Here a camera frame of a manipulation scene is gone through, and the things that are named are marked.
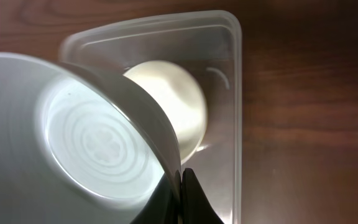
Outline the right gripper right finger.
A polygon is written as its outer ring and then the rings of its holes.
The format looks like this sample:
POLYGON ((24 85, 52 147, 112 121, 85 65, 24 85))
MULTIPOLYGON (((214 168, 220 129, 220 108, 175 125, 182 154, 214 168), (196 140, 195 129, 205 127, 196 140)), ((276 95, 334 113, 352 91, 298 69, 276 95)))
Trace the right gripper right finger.
POLYGON ((190 168, 183 171, 181 197, 184 224, 223 224, 190 168))

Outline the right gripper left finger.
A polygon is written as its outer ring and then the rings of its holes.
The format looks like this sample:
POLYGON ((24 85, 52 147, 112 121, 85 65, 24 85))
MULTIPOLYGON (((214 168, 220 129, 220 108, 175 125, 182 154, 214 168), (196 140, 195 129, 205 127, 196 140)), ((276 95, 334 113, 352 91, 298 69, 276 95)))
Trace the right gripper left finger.
POLYGON ((181 223, 181 175, 175 172, 173 183, 167 174, 160 179, 145 207, 131 224, 181 223))

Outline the yellow bowl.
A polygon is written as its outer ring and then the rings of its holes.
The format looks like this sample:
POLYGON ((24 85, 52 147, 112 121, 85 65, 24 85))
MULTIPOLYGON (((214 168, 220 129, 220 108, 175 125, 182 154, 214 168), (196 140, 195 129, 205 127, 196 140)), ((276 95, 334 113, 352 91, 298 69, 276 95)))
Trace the yellow bowl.
POLYGON ((124 76, 142 87, 163 109, 177 136, 181 163, 199 148, 208 123, 204 93, 183 67, 168 61, 140 63, 124 76))

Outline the grey bowl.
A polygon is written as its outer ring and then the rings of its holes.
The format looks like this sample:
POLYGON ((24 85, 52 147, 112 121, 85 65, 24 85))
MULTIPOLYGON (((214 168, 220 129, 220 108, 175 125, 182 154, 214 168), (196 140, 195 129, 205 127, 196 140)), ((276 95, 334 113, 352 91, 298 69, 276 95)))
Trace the grey bowl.
POLYGON ((0 52, 0 223, 131 223, 176 171, 167 115, 122 72, 0 52))

